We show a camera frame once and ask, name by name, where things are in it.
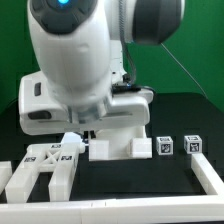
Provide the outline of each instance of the white base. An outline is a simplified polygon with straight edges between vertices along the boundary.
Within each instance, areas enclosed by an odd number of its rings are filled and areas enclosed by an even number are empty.
[[[152,158],[152,140],[146,137],[145,127],[101,130],[89,141],[90,161],[147,158]]]
[[[4,224],[149,224],[224,220],[224,184],[203,154],[192,168],[212,196],[0,205]]]

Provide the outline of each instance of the white frame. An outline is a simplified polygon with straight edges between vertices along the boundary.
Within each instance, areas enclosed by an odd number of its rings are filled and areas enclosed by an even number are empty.
[[[4,224],[149,224],[224,221],[224,184],[205,156],[192,169],[208,195],[0,205]]]

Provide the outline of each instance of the white plastic structure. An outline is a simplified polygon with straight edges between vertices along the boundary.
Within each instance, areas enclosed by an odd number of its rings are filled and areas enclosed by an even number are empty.
[[[192,155],[192,169],[210,195],[0,205],[1,222],[151,224],[223,221],[223,182],[203,154]]]
[[[12,177],[11,162],[0,162],[0,194],[4,191],[11,177]]]
[[[78,156],[84,149],[84,143],[30,145],[5,188],[7,202],[26,203],[41,172],[53,172],[50,200],[68,201]]]
[[[145,127],[101,130],[89,141],[90,161],[147,158],[152,158],[152,141]]]
[[[203,154],[192,155],[191,167],[206,194],[224,196],[224,183]]]

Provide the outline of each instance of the black surface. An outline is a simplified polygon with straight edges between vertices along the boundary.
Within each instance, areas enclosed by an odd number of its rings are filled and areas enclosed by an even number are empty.
[[[34,96],[40,96],[41,95],[41,82],[38,82],[34,86]]]
[[[30,120],[50,120],[52,115],[49,111],[37,111],[28,114]]]
[[[184,135],[197,134],[203,152],[224,177],[224,114],[198,94],[159,94],[150,106],[151,123],[147,134],[153,138],[153,159],[89,162],[88,150],[80,155],[71,200],[203,195],[185,153]],[[14,169],[29,144],[58,143],[62,135],[27,136],[19,125],[17,105],[1,116],[0,161],[13,161]],[[171,136],[173,156],[158,156],[155,137]],[[41,174],[29,202],[49,201],[51,174]]]
[[[93,13],[97,0],[31,0],[30,10],[40,26],[48,33],[68,34],[75,31]]]
[[[181,0],[138,0],[133,39],[139,44],[160,44],[176,31],[180,23]]]

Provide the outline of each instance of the blue light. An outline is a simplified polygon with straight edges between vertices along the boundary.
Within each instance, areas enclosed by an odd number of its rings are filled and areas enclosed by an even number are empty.
[[[70,0],[58,0],[60,4],[67,4]]]

